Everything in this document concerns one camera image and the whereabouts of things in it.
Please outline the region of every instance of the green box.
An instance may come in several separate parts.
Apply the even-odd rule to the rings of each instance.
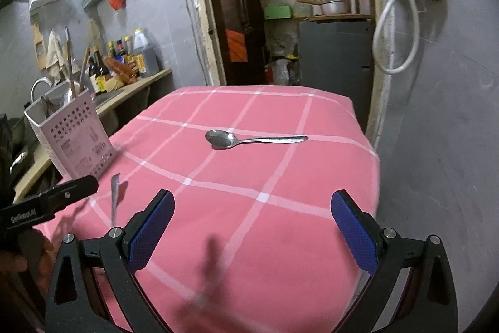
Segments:
[[[264,9],[264,17],[270,19],[289,19],[291,17],[291,6],[266,6]]]

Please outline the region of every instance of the white shower hose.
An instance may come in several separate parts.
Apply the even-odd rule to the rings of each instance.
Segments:
[[[388,75],[394,75],[398,74],[402,71],[404,71],[407,67],[410,66],[410,64],[413,62],[414,57],[416,56],[416,53],[418,52],[418,45],[419,45],[419,18],[418,18],[418,10],[416,8],[416,1],[415,0],[409,0],[409,3],[411,5],[411,11],[412,11],[412,20],[414,23],[414,30],[412,34],[412,48],[411,52],[409,53],[408,57],[406,60],[401,63],[397,68],[387,68],[381,63],[381,57],[380,57],[380,50],[378,48],[378,43],[379,43],[379,38],[381,35],[381,31],[383,30],[383,26],[385,25],[386,18],[388,14],[390,13],[390,9],[393,8],[393,4],[395,3],[395,0],[388,0],[385,8],[383,9],[383,13],[381,13],[381,16],[378,20],[378,24],[376,25],[376,29],[374,30],[374,37],[373,37],[373,56],[374,56],[374,62],[378,66],[378,68],[383,71],[385,74]]]

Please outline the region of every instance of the utensil holder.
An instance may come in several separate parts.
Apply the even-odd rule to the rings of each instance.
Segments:
[[[69,81],[66,80],[48,91],[45,97],[52,101],[60,99],[68,89]],[[41,98],[24,114],[65,179],[89,174],[99,179],[116,156],[88,90],[48,118]]]

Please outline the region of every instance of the pink tablecloth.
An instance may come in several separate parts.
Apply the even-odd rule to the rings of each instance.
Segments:
[[[309,140],[214,151],[209,129]],[[331,194],[345,189],[371,213],[378,203],[378,158],[349,99],[303,87],[182,88],[111,142],[119,157],[98,193],[43,225],[55,243],[69,231],[80,239],[107,232],[110,178],[119,172],[128,186],[118,226],[160,189],[175,196],[173,219],[137,273],[174,330],[331,332],[360,275],[331,217]]]

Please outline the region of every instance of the plastic jug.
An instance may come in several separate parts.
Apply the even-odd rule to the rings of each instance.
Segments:
[[[133,53],[137,56],[137,65],[141,77],[150,77],[159,72],[154,46],[147,40],[140,27],[135,29]]]

